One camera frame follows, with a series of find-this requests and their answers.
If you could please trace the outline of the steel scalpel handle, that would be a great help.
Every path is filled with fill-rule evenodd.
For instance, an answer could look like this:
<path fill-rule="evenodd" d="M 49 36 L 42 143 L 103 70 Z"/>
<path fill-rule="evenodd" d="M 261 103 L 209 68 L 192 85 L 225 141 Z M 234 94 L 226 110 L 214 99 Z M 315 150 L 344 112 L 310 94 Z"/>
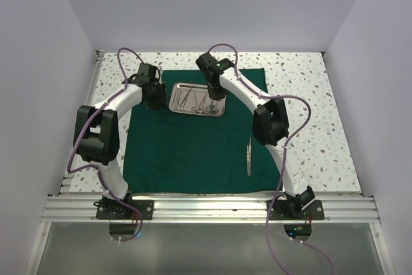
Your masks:
<path fill-rule="evenodd" d="M 250 169 L 250 146 L 249 145 L 247 145 L 246 155 L 247 155 L 247 169 Z"/>
<path fill-rule="evenodd" d="M 249 139 L 248 145 L 250 146 L 250 169 L 247 169 L 247 175 L 251 176 L 251 169 L 252 169 L 252 139 Z"/>

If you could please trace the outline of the steel forceps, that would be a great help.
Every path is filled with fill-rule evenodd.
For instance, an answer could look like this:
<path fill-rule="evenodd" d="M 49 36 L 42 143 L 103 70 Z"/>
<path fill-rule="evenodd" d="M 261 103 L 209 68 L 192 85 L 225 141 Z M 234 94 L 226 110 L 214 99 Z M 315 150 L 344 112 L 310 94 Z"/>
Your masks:
<path fill-rule="evenodd" d="M 206 106 L 203 109 L 203 113 L 205 115 L 210 115 L 216 109 L 215 106 L 216 106 L 216 100 L 210 99 L 208 103 L 206 103 Z"/>

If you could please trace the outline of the steel scissors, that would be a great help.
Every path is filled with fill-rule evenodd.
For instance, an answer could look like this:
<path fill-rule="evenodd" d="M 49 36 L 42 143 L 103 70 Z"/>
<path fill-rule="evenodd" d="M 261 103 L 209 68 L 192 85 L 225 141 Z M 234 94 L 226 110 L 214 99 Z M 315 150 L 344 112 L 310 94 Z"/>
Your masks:
<path fill-rule="evenodd" d="M 202 113 L 203 113 L 203 110 L 202 110 L 201 105 L 203 104 L 203 102 L 204 102 L 204 100 L 205 100 L 206 93 L 201 93 L 201 95 L 203 95 L 203 98 L 202 98 L 201 100 L 198 100 L 198 97 L 199 97 L 198 92 L 195 91 L 195 92 L 193 93 L 194 106 L 191 108 L 191 113 L 192 113 L 193 115 L 197 115 L 197 114 L 202 114 Z"/>

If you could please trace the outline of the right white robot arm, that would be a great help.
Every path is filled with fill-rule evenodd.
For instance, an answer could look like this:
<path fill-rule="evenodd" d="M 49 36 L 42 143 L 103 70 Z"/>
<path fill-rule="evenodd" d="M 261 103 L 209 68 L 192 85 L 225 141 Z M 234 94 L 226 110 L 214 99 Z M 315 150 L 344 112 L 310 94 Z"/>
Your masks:
<path fill-rule="evenodd" d="M 209 52 L 200 55 L 196 65 L 206 78 L 209 97 L 221 100 L 235 95 L 252 113 L 252 134 L 271 154 L 281 174 L 285 199 L 278 209 L 292 218 L 302 218 L 315 201 L 297 164 L 286 158 L 291 138 L 284 96 L 271 96 L 249 81 L 229 59 L 217 60 Z"/>

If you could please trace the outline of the steel instrument tray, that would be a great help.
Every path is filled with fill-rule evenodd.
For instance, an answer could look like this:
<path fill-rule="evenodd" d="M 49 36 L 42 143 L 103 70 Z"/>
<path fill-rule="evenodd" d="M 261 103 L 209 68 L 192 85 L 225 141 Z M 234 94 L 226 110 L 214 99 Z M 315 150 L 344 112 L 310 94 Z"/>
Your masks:
<path fill-rule="evenodd" d="M 189 98 L 187 99 L 187 103 L 185 107 L 182 109 L 179 107 L 179 103 L 183 100 L 185 97 L 189 87 L 192 86 L 192 91 L 191 94 L 189 95 Z M 173 113 L 180 113 L 180 114 L 186 114 L 186 115 L 193 115 L 191 113 L 191 108 L 194 106 L 194 98 L 193 98 L 193 93 L 198 92 L 198 100 L 201 100 L 203 98 L 203 95 L 201 93 L 206 93 L 205 100 L 203 104 L 201 105 L 202 110 L 206 106 L 206 103 L 210 100 L 209 94 L 207 91 L 207 86 L 202 85 L 202 84 L 193 84 L 193 83 L 185 83 L 185 82 L 177 82 L 172 89 L 171 92 L 171 99 L 169 101 L 169 110 L 172 111 Z M 215 110 L 210 114 L 210 115 L 205 115 L 204 113 L 202 114 L 197 114 L 193 116 L 202 116 L 202 117 L 221 117 L 224 112 L 225 112 L 225 106 L 226 106 L 226 98 L 217 100 L 216 101 L 216 106 Z"/>

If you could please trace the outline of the steel tweezers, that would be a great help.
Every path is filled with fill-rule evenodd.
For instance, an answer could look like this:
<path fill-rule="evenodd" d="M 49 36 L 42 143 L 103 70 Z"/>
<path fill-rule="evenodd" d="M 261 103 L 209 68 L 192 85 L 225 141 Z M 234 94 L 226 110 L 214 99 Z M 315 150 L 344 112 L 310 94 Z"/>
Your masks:
<path fill-rule="evenodd" d="M 186 103 L 187 103 L 187 99 L 189 98 L 189 95 L 191 94 L 192 91 L 192 86 L 189 87 L 185 97 L 183 98 L 183 100 L 181 101 L 181 103 L 179 103 L 179 107 L 181 107 L 182 109 L 185 107 Z"/>

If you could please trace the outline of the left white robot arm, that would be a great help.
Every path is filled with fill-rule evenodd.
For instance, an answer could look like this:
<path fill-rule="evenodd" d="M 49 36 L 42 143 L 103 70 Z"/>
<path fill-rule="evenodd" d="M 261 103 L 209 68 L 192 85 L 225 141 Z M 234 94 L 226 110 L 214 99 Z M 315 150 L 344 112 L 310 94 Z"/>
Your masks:
<path fill-rule="evenodd" d="M 78 154 L 86 163 L 85 168 L 95 169 L 103 196 L 113 200 L 111 211 L 121 219 L 132 215 L 134 203 L 126 198 L 129 185 L 117 161 L 120 149 L 118 123 L 141 103 L 148 109 L 167 105 L 162 72 L 152 64 L 140 64 L 137 73 L 128 77 L 114 94 L 93 106 L 83 105 L 77 110 L 73 151 L 67 166 L 68 173 L 81 170 L 72 168 L 74 155 Z"/>

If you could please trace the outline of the green surgical cloth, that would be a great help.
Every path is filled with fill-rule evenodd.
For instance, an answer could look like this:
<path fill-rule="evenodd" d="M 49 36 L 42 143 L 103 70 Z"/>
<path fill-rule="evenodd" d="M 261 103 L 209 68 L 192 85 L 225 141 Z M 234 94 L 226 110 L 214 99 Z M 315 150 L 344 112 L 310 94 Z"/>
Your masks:
<path fill-rule="evenodd" d="M 233 94 L 221 117 L 135 106 L 123 169 L 133 193 L 252 193 L 274 190 L 279 181 L 271 154 L 252 136 L 251 112 Z"/>

